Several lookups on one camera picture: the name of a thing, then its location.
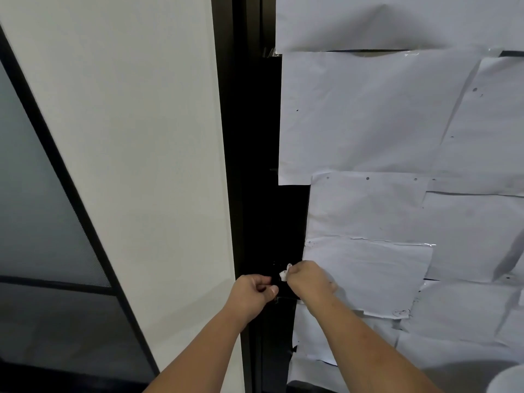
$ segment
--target gray surface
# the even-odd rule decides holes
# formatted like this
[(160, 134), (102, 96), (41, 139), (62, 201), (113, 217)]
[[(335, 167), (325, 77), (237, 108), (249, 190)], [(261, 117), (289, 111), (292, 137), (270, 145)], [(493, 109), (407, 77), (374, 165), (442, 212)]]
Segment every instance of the gray surface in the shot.
[(1, 67), (0, 275), (109, 286)]
[(0, 357), (149, 382), (154, 375), (115, 297), (0, 284)]

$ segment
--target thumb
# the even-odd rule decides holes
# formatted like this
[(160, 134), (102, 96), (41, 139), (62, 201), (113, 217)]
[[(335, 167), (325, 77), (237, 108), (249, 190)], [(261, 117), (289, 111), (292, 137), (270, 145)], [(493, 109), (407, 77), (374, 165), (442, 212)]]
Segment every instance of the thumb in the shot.
[(271, 302), (278, 294), (278, 287), (276, 285), (272, 285), (271, 287), (267, 287), (265, 291), (262, 293), (264, 295), (264, 299), (266, 300), (266, 303)]

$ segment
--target right hand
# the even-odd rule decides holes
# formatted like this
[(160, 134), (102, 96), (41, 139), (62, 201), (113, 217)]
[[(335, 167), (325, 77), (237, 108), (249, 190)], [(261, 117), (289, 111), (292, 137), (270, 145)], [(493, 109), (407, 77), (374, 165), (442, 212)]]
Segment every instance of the right hand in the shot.
[(308, 308), (329, 299), (338, 288), (329, 282), (324, 270), (312, 260), (303, 260), (288, 271), (287, 282)]

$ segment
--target forearm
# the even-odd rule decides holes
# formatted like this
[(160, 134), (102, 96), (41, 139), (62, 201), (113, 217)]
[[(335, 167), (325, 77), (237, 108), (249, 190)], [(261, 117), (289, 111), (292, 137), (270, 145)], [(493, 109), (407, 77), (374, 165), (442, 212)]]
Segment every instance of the forearm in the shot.
[(244, 325), (221, 310), (149, 385), (145, 393), (218, 393)]
[(311, 308), (351, 393), (440, 392), (335, 296)]

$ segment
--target wall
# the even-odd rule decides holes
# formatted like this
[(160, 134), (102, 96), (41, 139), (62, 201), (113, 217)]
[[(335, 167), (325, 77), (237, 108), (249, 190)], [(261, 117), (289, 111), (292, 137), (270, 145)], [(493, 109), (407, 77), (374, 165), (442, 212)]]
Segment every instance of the wall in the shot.
[(0, 22), (163, 369), (234, 279), (211, 0), (0, 0)]

